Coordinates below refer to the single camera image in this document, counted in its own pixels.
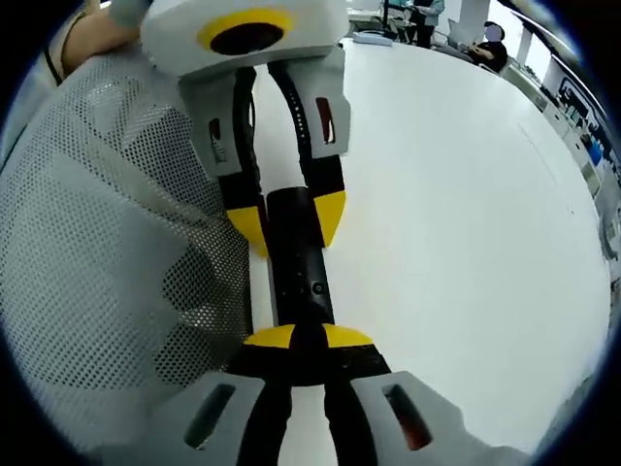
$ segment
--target perforated gray mesh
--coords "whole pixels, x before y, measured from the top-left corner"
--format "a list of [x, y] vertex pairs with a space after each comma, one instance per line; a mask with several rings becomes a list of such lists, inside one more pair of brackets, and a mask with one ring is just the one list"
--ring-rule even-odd
[[91, 59], [0, 175], [0, 313], [16, 364], [79, 450], [225, 367], [249, 333], [247, 245], [138, 50]]

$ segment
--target desk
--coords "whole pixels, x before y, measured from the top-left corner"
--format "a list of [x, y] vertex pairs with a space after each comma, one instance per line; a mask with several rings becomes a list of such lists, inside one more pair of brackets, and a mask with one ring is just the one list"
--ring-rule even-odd
[[[459, 406], [473, 434], [531, 452], [604, 345], [609, 281], [589, 190], [512, 84], [431, 50], [344, 46], [347, 204], [325, 251], [336, 321]], [[265, 70], [255, 98], [264, 191], [301, 184]], [[271, 326], [254, 254], [250, 279], [255, 329]], [[281, 464], [336, 464], [320, 389], [294, 401]]]

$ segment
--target white table surface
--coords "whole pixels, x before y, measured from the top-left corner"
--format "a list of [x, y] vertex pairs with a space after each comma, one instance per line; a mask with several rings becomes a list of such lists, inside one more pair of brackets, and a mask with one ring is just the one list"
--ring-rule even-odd
[[[325, 251], [336, 322], [460, 407], [483, 441], [532, 452], [603, 350], [608, 271], [587, 185], [510, 83], [430, 50], [345, 48], [347, 204]], [[264, 72], [255, 94], [264, 191], [302, 184]], [[273, 324], [267, 263], [250, 259], [260, 329]], [[280, 464], [337, 464], [321, 389], [294, 401]]]

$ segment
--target round black port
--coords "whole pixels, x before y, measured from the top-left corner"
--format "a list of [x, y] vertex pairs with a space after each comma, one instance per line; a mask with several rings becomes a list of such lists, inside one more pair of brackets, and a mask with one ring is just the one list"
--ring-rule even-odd
[[245, 55], [272, 46], [284, 35], [278, 26], [249, 22], [227, 29], [212, 40], [212, 50], [223, 55]]

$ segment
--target yellow stripe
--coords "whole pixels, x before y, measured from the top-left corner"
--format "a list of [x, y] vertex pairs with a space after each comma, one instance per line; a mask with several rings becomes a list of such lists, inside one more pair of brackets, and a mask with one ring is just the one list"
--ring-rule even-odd
[[330, 323], [324, 323], [323, 328], [328, 337], [328, 348], [362, 347], [373, 344], [371, 338], [352, 328], [339, 327]]
[[334, 235], [337, 233], [341, 216], [345, 208], [345, 191], [333, 192], [314, 198], [314, 206], [317, 209], [321, 234], [326, 248], [332, 244]]
[[291, 334], [295, 325], [283, 325], [282, 327], [268, 328], [251, 335], [244, 345], [255, 347], [289, 348]]
[[226, 215], [233, 226], [254, 246], [257, 253], [262, 257], [267, 257], [268, 248], [261, 229], [259, 210], [256, 207], [244, 207], [226, 211]]
[[282, 29], [286, 34], [295, 27], [295, 17], [284, 8], [253, 8], [236, 12], [226, 17], [218, 17], [205, 24], [196, 36], [196, 40], [205, 50], [212, 49], [212, 40], [224, 31], [242, 24], [262, 22]]

